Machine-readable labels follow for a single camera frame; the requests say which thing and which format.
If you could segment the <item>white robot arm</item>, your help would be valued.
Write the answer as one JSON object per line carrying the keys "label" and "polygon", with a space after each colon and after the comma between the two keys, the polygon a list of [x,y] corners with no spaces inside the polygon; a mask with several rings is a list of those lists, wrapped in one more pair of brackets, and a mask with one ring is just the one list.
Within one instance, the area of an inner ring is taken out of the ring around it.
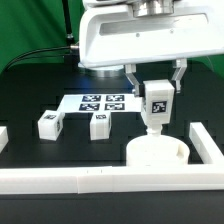
{"label": "white robot arm", "polygon": [[224,54],[224,0],[83,0],[80,61],[87,68]]}

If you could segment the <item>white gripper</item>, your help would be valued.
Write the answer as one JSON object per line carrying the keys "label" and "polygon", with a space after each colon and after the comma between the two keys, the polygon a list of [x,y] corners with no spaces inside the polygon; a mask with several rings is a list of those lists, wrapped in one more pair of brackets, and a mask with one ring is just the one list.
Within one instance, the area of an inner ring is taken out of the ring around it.
{"label": "white gripper", "polygon": [[224,0],[83,0],[83,5],[81,63],[125,65],[135,97],[144,96],[135,64],[175,60],[172,80],[180,93],[186,58],[224,53]]}

